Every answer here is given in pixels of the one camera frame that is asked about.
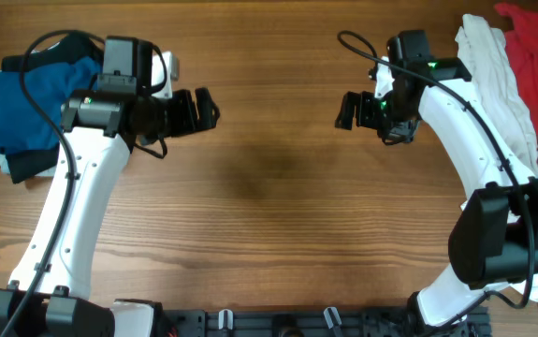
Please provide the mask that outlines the blue polo shirt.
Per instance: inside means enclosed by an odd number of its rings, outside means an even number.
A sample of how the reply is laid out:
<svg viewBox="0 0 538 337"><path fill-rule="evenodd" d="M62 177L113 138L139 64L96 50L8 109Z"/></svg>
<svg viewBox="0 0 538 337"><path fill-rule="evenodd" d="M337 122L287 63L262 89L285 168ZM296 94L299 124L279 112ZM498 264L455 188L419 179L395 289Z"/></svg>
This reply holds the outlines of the blue polo shirt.
<svg viewBox="0 0 538 337"><path fill-rule="evenodd" d="M77 89L86 89L101 65L90 57L74 64L40 66L24 74L27 94L55 123L61 106ZM50 125L25 97L17 72L0 71L0 154L49 150L58 144Z"/></svg>

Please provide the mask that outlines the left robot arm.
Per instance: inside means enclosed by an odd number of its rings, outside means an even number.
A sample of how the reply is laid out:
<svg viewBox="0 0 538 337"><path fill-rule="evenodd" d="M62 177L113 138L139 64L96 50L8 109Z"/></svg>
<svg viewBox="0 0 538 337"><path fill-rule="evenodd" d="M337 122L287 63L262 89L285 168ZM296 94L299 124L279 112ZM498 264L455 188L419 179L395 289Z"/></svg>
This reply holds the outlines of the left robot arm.
<svg viewBox="0 0 538 337"><path fill-rule="evenodd" d="M107 37L95 89L77 90L52 125L57 167L36 230L0 288L0 336L173 336L161 303L91 302L95 246L110 194L134 149L213 129L207 88L173 90L178 58L149 41Z"/></svg>

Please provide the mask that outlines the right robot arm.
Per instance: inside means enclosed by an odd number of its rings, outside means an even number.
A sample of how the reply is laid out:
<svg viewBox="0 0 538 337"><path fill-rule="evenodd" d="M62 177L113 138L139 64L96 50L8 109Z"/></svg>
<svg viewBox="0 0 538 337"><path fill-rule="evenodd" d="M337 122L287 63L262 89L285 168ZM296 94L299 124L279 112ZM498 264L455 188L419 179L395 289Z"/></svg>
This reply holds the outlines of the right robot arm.
<svg viewBox="0 0 538 337"><path fill-rule="evenodd" d="M465 324L484 301L520 286L521 309L538 275L538 177L523 164L482 106L470 71L458 58L436 58L422 30L403 31L381 58L362 35L338 41L373 61L371 92L347 93L335 125L366 127L387 146L413 141L427 124L451 159L466 195L448 239L449 263L408 300L405 328L432 336Z"/></svg>

